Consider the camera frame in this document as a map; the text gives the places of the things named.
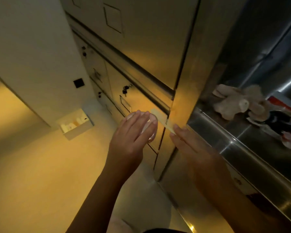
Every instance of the left hand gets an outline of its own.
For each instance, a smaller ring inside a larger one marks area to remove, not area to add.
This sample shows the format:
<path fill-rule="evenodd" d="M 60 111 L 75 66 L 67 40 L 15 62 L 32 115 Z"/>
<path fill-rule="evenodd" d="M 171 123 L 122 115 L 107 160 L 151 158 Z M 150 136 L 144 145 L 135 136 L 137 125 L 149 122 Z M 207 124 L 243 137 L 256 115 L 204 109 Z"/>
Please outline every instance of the left hand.
<path fill-rule="evenodd" d="M 110 141 L 104 171 L 121 184 L 124 184 L 140 165 L 143 159 L 142 150 L 157 129 L 157 121 L 154 121 L 140 135 L 149 118 L 148 111 L 140 115 L 140 110 L 128 120 L 124 118 Z"/>

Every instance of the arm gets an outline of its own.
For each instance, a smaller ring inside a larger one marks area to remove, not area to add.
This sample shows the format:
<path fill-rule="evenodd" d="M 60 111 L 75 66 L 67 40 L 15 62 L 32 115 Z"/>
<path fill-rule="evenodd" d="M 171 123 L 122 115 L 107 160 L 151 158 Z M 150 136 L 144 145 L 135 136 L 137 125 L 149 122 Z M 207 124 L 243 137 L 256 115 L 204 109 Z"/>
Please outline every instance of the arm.
<path fill-rule="evenodd" d="M 185 157 L 196 187 L 235 233 L 277 232 L 266 216 L 234 185 L 225 161 L 196 133 L 177 125 L 170 137 Z"/>
<path fill-rule="evenodd" d="M 137 111 L 129 120 L 122 120 L 110 142 L 105 167 L 66 233 L 107 231 L 119 191 L 138 168 L 142 150 L 157 128 L 157 122 L 153 122 L 140 135 L 149 117 L 149 112 L 140 116 Z"/>

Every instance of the hand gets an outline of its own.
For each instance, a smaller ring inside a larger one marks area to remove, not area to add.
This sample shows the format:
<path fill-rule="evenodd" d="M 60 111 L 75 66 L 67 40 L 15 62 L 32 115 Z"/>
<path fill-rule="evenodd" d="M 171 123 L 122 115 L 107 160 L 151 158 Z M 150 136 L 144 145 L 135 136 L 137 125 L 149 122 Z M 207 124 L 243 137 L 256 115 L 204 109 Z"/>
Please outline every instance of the hand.
<path fill-rule="evenodd" d="M 110 141 L 104 172 L 112 175 L 121 184 L 140 165 L 143 159 L 142 150 L 157 129 L 157 121 L 154 121 L 140 134 L 149 117 L 148 111 L 140 116 L 138 110 L 128 120 L 124 118 Z"/>
<path fill-rule="evenodd" d="M 198 134 L 174 125 L 176 134 L 170 137 L 187 160 L 190 176 L 206 198 L 215 198 L 216 193 L 234 188 L 233 180 L 222 156 L 210 147 Z"/>

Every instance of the white wall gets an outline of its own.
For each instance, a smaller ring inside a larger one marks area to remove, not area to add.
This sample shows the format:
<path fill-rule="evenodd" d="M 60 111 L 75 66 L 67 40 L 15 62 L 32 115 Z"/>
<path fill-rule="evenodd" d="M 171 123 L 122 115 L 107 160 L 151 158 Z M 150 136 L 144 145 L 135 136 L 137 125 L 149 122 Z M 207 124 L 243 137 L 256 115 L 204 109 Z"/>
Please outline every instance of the white wall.
<path fill-rule="evenodd" d="M 59 0 L 0 0 L 0 78 L 52 126 L 95 97 Z"/>

